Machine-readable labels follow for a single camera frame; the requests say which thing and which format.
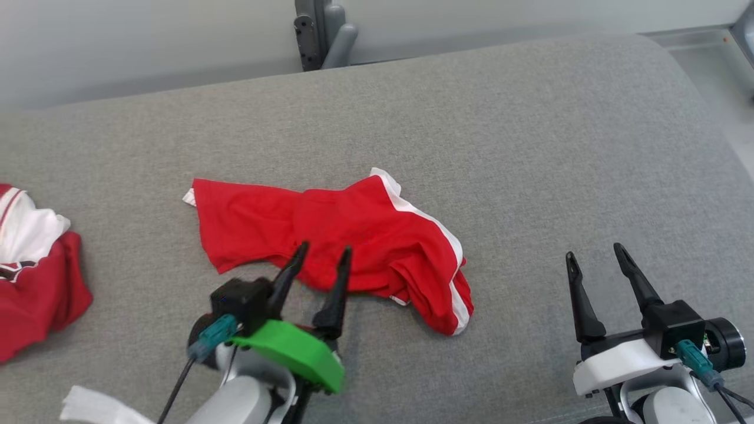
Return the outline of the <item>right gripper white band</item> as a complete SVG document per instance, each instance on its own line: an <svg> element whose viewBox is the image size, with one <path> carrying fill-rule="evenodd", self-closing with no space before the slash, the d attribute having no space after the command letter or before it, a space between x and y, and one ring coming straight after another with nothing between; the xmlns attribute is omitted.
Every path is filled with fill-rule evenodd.
<svg viewBox="0 0 754 424"><path fill-rule="evenodd" d="M657 291L624 245L614 243L613 249L620 271L630 282L641 314L649 306L663 305ZM576 364L573 373L574 390L578 395L625 383L659 368L679 363L676 355L662 359L644 338L643 330L606 336L606 328L596 317L584 289L583 274L576 255L568 252L565 260L574 332L576 340L581 344L581 362Z"/></svg>

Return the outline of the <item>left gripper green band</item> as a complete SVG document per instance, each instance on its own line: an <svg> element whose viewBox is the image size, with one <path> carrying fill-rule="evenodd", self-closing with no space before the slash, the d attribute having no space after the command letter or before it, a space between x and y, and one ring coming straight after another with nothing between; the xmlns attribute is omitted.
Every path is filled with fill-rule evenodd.
<svg viewBox="0 0 754 424"><path fill-rule="evenodd" d="M350 279L352 248L345 247L336 271L336 281L323 307L313 317L313 333L282 320L281 312L302 269L309 242L302 242L293 257L280 269L267 298L267 320L250 336L233 336L232 343L249 348L305 381L339 394L345 381L345 368L336 352L322 340L337 340L342 335Z"/></svg>

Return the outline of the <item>red shorts white stripes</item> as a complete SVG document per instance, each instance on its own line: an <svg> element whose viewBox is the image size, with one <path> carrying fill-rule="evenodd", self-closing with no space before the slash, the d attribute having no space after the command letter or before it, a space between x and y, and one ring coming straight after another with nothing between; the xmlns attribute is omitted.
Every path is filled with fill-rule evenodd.
<svg viewBox="0 0 754 424"><path fill-rule="evenodd" d="M474 314L462 273L464 249L401 191L390 174L374 167L343 190L195 179L183 202L196 209L200 243L220 274L251 262L283 267L307 242L299 280L327 292L343 250L350 247L350 292L413 305L428 327L458 335Z"/></svg>

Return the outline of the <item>red Bulls basketball jersey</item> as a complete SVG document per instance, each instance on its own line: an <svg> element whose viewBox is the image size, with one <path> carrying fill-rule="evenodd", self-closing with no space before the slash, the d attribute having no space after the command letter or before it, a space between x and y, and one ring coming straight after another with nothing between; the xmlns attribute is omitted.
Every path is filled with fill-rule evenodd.
<svg viewBox="0 0 754 424"><path fill-rule="evenodd" d="M0 364L64 330L91 303L70 220L0 184Z"/></svg>

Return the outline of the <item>white crumpled cloth piece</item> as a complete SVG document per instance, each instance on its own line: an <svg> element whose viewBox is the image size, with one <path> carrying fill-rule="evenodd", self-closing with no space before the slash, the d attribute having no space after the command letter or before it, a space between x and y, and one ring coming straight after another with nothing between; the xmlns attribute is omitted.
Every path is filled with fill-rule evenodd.
<svg viewBox="0 0 754 424"><path fill-rule="evenodd" d="M156 424L126 403L104 393L75 385L62 401L61 421L84 424Z"/></svg>

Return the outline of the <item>grey metal post with bracket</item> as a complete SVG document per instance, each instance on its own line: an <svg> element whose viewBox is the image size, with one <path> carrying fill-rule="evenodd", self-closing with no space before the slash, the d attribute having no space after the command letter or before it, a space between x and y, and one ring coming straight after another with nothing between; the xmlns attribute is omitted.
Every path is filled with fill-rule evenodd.
<svg viewBox="0 0 754 424"><path fill-rule="evenodd" d="M294 0L302 71L348 67L359 30L339 0Z"/></svg>

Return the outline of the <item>grey metal frame piece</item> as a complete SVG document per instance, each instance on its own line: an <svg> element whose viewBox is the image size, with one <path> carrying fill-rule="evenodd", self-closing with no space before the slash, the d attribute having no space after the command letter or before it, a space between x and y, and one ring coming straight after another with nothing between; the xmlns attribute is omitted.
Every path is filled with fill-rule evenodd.
<svg viewBox="0 0 754 424"><path fill-rule="evenodd" d="M748 5L743 13L730 27L730 34L751 67L752 81L754 81L754 0L747 1Z"/></svg>

